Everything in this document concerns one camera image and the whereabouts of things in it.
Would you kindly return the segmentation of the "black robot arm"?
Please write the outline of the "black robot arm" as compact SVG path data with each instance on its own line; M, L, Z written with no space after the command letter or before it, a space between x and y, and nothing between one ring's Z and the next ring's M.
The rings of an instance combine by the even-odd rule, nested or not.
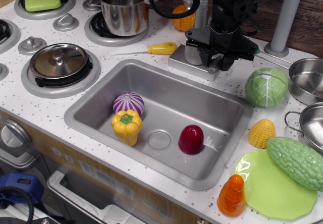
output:
M153 10L167 19L181 19L193 15L202 5L202 0L193 0L191 8L180 14L165 14L160 11L154 0L148 0ZM245 32L240 26L249 20L258 28L252 18L259 4L257 0L212 0L212 14L207 27L186 31L187 44L197 47L202 65L207 67L216 54L223 56L220 69L228 71L234 61L245 59L252 61L258 46L249 40L257 32Z

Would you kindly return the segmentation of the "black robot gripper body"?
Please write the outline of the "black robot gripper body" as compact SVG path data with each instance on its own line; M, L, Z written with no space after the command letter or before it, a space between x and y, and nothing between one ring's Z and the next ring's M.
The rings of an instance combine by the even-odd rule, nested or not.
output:
M209 26L191 28L185 32L188 43L196 45L201 55L221 54L224 58L253 60L258 45L245 37L238 29L220 33Z

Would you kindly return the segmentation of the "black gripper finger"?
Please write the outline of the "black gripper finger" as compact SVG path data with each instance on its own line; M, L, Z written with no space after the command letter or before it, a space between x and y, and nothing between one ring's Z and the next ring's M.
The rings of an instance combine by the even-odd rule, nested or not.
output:
M218 54L213 48L209 46L200 46L198 51L202 65L204 67L207 67L208 64L211 62L213 56Z
M224 55L222 59L221 70L228 71L236 59L237 57L235 55Z

